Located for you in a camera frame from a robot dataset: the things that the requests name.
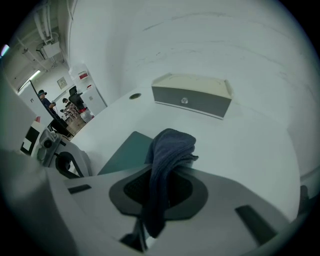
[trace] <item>black chair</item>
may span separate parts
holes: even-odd
[[[77,88],[74,86],[69,90],[70,97],[68,98],[71,103],[73,103],[78,110],[85,109],[83,105],[84,101],[81,99],[80,95],[82,93],[77,93]]]

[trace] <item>teal mat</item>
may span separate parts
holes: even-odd
[[[152,138],[134,131],[113,154],[98,175],[110,174],[143,165],[152,141]]]

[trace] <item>white wall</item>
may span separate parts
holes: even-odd
[[[319,59],[276,1],[78,0],[69,43],[108,105],[168,72],[228,79],[287,128],[302,175],[320,164]]]
[[[67,86],[63,89],[60,89],[57,81],[62,77],[64,77]],[[40,90],[44,90],[45,92],[47,92],[47,95],[45,97],[50,102],[54,101],[58,96],[64,93],[55,102],[56,108],[54,108],[55,111],[58,111],[57,114],[61,117],[62,113],[60,112],[60,110],[65,109],[66,105],[62,102],[62,99],[68,98],[70,96],[69,88],[74,84],[71,80],[71,77],[69,76],[68,69],[66,69],[61,63],[59,63],[58,66],[52,69],[50,72],[46,72],[39,78],[36,78],[37,77],[32,80],[35,90],[37,92]]]

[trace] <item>table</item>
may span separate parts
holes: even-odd
[[[74,107],[75,105],[74,104],[69,104],[69,106],[67,106],[63,112],[67,113],[69,115],[69,117],[74,120],[74,119],[78,119],[79,117],[79,113],[77,113],[75,110],[74,110]]]
[[[136,99],[129,96],[141,93]],[[137,131],[154,138],[166,128],[196,138],[192,168],[232,179],[280,210],[297,217],[300,175],[285,127],[250,108],[232,102],[224,120],[154,103],[150,87],[138,87],[108,106],[72,139],[98,174],[120,145]]]

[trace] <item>person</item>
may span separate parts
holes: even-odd
[[[51,126],[56,129],[56,131],[66,137],[70,137],[71,133],[67,130],[68,124],[58,116],[56,111],[54,110],[54,107],[56,106],[56,103],[50,102],[46,98],[46,92],[44,90],[40,90],[38,92],[38,97],[41,100],[44,107],[49,111],[51,116],[53,117],[53,121],[51,122]]]

